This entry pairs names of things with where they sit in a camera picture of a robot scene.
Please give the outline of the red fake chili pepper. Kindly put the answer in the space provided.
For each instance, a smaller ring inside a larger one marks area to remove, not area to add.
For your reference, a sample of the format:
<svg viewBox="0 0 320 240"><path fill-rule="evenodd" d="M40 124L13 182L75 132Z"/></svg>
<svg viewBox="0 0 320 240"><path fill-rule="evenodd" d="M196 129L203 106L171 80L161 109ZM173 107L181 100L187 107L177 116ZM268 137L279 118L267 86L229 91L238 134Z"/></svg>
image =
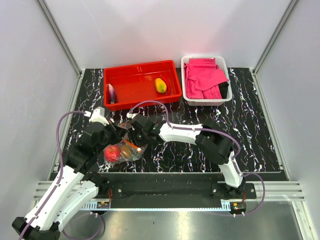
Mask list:
<svg viewBox="0 0 320 240"><path fill-rule="evenodd" d="M166 85L166 92L168 95L171 94L171 86L170 83L168 82L167 78L164 75L161 75L160 78L164 81L165 85Z"/></svg>

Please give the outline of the yellow green fake mango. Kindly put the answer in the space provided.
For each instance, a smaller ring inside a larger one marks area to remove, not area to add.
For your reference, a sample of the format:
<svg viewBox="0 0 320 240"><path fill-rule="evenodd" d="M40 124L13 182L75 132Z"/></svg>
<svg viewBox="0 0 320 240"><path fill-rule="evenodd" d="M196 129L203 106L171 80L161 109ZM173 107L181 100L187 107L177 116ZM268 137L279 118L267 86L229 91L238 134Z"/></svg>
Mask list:
<svg viewBox="0 0 320 240"><path fill-rule="evenodd" d="M156 78L154 81L154 85L155 90L160 94L164 94L167 91L167 84L161 78Z"/></svg>

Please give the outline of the clear zip top bag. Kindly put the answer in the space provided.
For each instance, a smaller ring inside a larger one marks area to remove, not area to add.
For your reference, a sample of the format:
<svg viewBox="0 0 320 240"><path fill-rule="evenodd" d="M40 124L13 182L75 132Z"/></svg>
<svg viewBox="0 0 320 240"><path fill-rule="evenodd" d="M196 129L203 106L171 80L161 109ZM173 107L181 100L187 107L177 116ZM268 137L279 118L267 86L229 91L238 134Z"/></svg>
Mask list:
<svg viewBox="0 0 320 240"><path fill-rule="evenodd" d="M130 123L121 123L118 127L125 133L120 135L120 140L108 144L103 150L104 162L109 166L139 160L148 146L143 133Z"/></svg>

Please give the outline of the purple fake eggplant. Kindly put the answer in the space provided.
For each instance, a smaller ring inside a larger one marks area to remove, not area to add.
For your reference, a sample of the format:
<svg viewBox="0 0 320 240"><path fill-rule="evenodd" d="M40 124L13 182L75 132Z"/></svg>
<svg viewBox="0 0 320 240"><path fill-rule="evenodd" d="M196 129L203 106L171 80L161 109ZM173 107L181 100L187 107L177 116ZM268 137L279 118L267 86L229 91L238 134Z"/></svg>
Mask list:
<svg viewBox="0 0 320 240"><path fill-rule="evenodd" d="M107 89L108 89L108 101L109 104L115 104L117 102L117 95L114 87L108 83L107 84Z"/></svg>

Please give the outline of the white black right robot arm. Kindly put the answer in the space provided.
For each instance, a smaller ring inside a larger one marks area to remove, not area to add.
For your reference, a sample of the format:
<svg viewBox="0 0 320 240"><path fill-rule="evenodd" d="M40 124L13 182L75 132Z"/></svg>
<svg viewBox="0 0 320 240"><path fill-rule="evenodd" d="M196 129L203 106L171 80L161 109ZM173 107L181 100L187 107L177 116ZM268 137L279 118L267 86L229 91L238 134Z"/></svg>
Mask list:
<svg viewBox="0 0 320 240"><path fill-rule="evenodd" d="M196 125L174 124L169 121L154 123L137 113L128 113L127 118L131 125L128 136L135 145L142 147L152 141L195 145L207 160L220 168L226 194L235 199L244 194L246 180L236 161L240 145L227 133L214 129L212 122Z"/></svg>

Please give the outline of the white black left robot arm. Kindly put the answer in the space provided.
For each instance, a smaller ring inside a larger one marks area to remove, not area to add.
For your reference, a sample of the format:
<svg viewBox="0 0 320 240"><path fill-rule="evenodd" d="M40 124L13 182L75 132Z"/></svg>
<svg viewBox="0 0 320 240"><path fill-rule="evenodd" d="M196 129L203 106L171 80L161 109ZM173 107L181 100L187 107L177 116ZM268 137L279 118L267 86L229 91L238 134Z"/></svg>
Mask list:
<svg viewBox="0 0 320 240"><path fill-rule="evenodd" d="M125 134L125 129L113 123L89 123L41 200L25 217L13 221L19 239L57 240L85 204L109 194L108 179L89 170L98 155L107 146L119 143Z"/></svg>

